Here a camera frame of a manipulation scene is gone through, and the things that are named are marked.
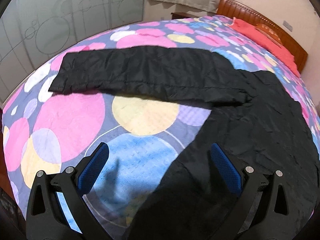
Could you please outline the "dark wooden nightstand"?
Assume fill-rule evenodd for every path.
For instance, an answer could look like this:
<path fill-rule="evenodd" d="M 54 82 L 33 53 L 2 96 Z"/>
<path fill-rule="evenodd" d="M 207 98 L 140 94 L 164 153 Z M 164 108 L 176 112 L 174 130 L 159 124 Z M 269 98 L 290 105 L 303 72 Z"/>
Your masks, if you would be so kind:
<path fill-rule="evenodd" d="M 186 13 L 186 12 L 172 12 L 171 13 L 172 20 L 184 19 L 184 18 L 199 18 L 199 17 L 196 15 Z"/>

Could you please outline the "black puffer jacket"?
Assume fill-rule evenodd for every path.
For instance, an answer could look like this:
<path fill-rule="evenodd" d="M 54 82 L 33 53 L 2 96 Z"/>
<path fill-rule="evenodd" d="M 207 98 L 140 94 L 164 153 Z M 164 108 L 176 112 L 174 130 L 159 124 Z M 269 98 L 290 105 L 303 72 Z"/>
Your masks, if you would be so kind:
<path fill-rule="evenodd" d="M 125 133 L 101 189 L 123 239 L 308 239 L 319 206 L 319 116 L 269 71 L 203 49 L 64 56 L 55 94 L 101 91 Z"/>

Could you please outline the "white wall socket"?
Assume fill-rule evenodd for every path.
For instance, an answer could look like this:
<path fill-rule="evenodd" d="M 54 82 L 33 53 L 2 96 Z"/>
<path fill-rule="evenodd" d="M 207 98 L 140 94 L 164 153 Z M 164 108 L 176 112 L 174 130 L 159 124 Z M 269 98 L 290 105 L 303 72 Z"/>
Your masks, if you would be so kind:
<path fill-rule="evenodd" d="M 293 32 L 293 26 L 289 24 L 286 20 L 283 21 L 283 26 L 288 29 L 290 32 Z"/>

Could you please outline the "colourful circle-pattern bedspread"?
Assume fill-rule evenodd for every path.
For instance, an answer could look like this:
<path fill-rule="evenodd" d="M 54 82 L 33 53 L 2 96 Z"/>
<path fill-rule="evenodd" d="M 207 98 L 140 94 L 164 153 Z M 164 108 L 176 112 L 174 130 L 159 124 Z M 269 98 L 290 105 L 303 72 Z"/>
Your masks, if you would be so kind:
<path fill-rule="evenodd" d="M 304 82 L 281 61 L 230 28 L 225 16 L 127 25 L 87 38 L 69 52 L 133 46 L 190 47 L 225 56 L 236 69 L 268 70 L 302 107 L 313 141 L 319 117 Z M 49 91 L 64 53 L 43 64 L 3 109 L 3 148 L 12 191 L 23 214 L 39 170 L 75 166 L 101 143 L 110 157 L 84 200 L 115 239 L 159 184 L 171 162 L 195 138 L 205 108 L 111 94 L 55 96 Z"/>

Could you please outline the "wooden headboard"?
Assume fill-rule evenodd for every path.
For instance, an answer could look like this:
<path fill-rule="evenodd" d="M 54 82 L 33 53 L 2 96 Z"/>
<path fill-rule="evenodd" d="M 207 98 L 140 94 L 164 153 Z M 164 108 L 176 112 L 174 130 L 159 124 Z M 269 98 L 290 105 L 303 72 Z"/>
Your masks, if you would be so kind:
<path fill-rule="evenodd" d="M 262 23 L 270 27 L 277 33 L 284 47 L 295 57 L 297 69 L 302 73 L 308 58 L 308 53 L 293 37 L 272 20 L 235 0 L 220 0 L 217 14 L 229 18 L 236 17 L 251 25 Z"/>

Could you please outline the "frosted glass wardrobe doors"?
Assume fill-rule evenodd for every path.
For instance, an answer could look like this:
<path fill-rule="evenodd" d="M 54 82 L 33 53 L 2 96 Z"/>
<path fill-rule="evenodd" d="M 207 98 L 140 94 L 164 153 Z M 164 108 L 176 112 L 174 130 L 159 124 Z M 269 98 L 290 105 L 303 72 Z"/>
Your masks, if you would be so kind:
<path fill-rule="evenodd" d="M 1 16 L 1 101 L 48 59 L 143 19 L 144 0 L 11 0 Z"/>

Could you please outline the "orange embroidered pillow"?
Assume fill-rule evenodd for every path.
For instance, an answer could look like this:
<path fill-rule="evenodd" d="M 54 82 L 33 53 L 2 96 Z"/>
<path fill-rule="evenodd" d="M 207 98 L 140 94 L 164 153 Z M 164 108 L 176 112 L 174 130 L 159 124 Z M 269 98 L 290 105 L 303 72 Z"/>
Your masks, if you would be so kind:
<path fill-rule="evenodd" d="M 262 33 L 263 35 L 265 35 L 267 38 L 269 38 L 269 39 L 270 39 L 271 41 L 273 41 L 275 44 L 277 44 L 277 45 L 283 45 L 280 37 L 278 36 L 278 34 L 277 34 L 273 29 L 271 29 L 270 27 L 268 27 L 267 25 L 262 24 L 262 23 L 258 23 L 258 24 L 255 26 L 255 29 L 256 29 L 257 31 L 259 31 L 260 33 Z"/>

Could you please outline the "red blanket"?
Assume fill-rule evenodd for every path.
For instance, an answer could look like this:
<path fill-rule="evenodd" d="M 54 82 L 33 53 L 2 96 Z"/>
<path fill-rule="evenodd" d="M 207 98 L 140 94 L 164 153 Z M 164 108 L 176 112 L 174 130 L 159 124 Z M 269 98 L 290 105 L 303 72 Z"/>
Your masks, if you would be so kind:
<path fill-rule="evenodd" d="M 279 42 L 276 42 L 270 35 L 258 30 L 256 26 L 253 26 L 236 17 L 233 18 L 233 22 L 230 25 L 231 28 L 254 41 L 264 49 L 268 50 L 277 59 L 279 59 L 296 77 L 300 77 L 297 65 L 295 63 L 294 56 Z"/>

